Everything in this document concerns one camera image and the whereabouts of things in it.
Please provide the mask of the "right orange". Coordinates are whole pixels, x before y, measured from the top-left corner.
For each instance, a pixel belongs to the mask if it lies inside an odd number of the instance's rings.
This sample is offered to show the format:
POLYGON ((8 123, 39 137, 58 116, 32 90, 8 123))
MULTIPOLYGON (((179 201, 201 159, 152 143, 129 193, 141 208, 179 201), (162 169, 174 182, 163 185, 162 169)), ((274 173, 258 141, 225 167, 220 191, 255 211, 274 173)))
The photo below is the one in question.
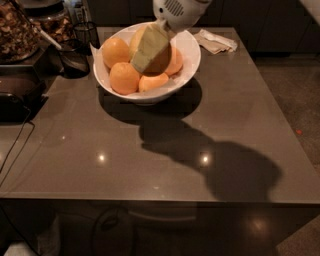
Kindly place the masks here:
POLYGON ((172 76, 178 73, 181 70, 182 66, 183 66, 183 56, 176 47, 173 47, 171 60, 168 67, 165 70, 165 73, 168 76, 172 76))

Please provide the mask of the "left rear orange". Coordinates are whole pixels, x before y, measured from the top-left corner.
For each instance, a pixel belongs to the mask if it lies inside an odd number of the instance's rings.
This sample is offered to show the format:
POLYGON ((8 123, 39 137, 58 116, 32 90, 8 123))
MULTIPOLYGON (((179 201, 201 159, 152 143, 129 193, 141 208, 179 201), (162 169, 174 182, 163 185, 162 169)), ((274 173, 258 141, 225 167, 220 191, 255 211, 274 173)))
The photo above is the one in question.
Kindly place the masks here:
POLYGON ((129 46, 121 38, 109 38, 102 45, 102 57, 108 68, 112 68, 119 62, 128 62, 130 60, 129 46))

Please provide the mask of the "front centre orange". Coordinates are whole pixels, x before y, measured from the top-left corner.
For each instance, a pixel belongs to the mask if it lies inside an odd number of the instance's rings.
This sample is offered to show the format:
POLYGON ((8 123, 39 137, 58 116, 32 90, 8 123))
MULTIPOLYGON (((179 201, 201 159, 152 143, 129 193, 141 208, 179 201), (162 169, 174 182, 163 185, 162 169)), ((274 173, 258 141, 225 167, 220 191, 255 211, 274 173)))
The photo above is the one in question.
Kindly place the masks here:
POLYGON ((142 76, 139 81, 139 91, 145 92, 163 86, 169 80, 166 73, 158 76, 142 76))

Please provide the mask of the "front left orange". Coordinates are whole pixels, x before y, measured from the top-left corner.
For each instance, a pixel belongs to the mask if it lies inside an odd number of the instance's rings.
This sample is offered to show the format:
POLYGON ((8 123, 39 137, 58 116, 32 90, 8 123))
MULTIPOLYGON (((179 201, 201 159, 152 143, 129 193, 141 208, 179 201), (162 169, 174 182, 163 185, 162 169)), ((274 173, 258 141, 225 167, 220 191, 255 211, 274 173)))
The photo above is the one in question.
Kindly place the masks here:
POLYGON ((138 90, 140 74, 130 63, 116 63, 110 71, 111 88, 121 95, 129 95, 138 90))

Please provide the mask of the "crumpled paper napkin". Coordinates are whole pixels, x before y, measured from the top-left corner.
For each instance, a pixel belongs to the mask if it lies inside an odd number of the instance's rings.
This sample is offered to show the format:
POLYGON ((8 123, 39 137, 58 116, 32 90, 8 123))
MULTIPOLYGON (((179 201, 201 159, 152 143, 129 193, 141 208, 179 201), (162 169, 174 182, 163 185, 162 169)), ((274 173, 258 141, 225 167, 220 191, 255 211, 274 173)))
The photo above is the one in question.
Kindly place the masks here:
POLYGON ((201 29, 194 37, 200 46, 212 54, 224 51, 235 52, 238 48, 236 41, 211 33, 205 29, 201 29))

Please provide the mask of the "dark glass cup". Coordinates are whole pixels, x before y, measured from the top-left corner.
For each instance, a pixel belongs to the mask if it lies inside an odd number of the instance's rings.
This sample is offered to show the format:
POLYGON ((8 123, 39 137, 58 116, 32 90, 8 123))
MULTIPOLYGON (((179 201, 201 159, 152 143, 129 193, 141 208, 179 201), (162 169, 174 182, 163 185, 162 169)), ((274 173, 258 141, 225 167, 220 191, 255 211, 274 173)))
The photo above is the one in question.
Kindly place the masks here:
POLYGON ((64 77, 77 79, 90 73, 87 57, 82 52, 82 44, 79 40, 69 39, 62 42, 58 53, 64 77))

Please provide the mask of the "glass jar of snacks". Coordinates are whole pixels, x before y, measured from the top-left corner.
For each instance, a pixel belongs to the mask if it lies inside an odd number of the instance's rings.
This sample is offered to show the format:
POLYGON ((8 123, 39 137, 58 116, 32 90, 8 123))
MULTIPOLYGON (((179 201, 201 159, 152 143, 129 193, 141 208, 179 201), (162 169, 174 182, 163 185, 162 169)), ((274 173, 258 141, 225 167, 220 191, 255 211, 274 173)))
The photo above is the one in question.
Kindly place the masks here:
POLYGON ((24 60, 38 48, 38 36, 18 3, 0 0, 0 64, 24 60))

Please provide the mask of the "black appliance on left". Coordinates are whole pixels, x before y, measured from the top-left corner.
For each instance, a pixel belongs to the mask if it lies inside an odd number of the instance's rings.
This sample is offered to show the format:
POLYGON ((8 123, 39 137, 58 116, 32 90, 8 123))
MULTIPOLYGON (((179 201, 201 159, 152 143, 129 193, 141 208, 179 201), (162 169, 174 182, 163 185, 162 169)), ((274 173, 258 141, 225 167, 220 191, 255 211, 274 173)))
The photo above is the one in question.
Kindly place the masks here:
POLYGON ((31 66, 0 66, 0 122, 32 120, 42 107, 46 84, 31 66))

